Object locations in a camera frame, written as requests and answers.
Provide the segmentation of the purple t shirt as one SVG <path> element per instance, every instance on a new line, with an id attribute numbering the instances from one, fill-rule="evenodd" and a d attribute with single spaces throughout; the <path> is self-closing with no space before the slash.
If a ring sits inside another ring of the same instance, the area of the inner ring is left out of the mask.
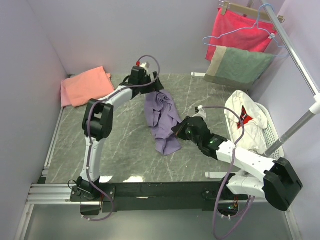
<path id="1" fill-rule="evenodd" d="M 144 102 L 147 126 L 155 139 L 155 149 L 164 156 L 171 155 L 182 147 L 172 128 L 181 123 L 176 105 L 166 90 L 148 93 Z"/>

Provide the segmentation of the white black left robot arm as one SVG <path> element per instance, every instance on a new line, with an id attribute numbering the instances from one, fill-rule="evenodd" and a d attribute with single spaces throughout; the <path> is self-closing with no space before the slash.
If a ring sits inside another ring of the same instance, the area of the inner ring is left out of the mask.
<path id="1" fill-rule="evenodd" d="M 158 73 L 150 74 L 149 64 L 138 62 L 112 93 L 89 100 L 82 121 L 86 146 L 84 164 L 76 181 L 77 188 L 88 201 L 94 201 L 100 195 L 100 161 L 105 140 L 113 129 L 114 112 L 138 95 L 163 89 Z"/>

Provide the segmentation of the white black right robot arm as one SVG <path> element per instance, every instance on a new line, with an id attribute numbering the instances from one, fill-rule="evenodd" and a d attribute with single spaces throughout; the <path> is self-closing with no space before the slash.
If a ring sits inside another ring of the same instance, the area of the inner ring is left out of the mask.
<path id="1" fill-rule="evenodd" d="M 205 156 L 240 169 L 225 175 L 218 197 L 226 200 L 238 195 L 263 198 L 285 212 L 303 188 L 287 159 L 267 158 L 235 146 L 230 140 L 210 132 L 200 116 L 188 116 L 171 130 L 179 139 L 193 142 Z"/>

